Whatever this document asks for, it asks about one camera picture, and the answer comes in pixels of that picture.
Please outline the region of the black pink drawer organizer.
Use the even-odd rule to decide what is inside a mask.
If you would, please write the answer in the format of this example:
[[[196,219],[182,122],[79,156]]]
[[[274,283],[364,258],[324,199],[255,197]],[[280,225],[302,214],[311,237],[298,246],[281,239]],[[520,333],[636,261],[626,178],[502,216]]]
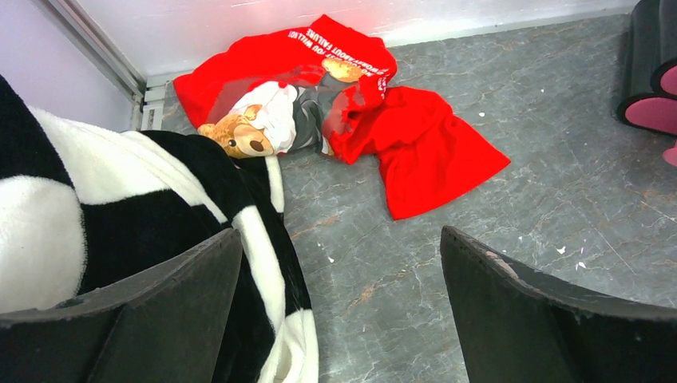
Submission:
[[[676,0],[643,0],[632,10],[616,115],[676,135]]]

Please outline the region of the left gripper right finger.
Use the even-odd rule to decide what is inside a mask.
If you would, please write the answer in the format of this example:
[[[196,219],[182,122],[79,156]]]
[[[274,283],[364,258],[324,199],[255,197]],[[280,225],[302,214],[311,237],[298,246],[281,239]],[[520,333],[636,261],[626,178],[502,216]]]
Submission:
[[[440,252],[471,382],[675,381],[675,309],[571,284],[451,226]]]

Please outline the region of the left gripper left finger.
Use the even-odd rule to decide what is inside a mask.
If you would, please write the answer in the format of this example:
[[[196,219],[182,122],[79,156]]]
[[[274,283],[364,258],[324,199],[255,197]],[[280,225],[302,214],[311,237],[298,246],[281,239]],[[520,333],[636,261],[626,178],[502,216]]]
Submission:
[[[209,382],[241,253],[228,229],[52,309],[2,315],[2,381]]]

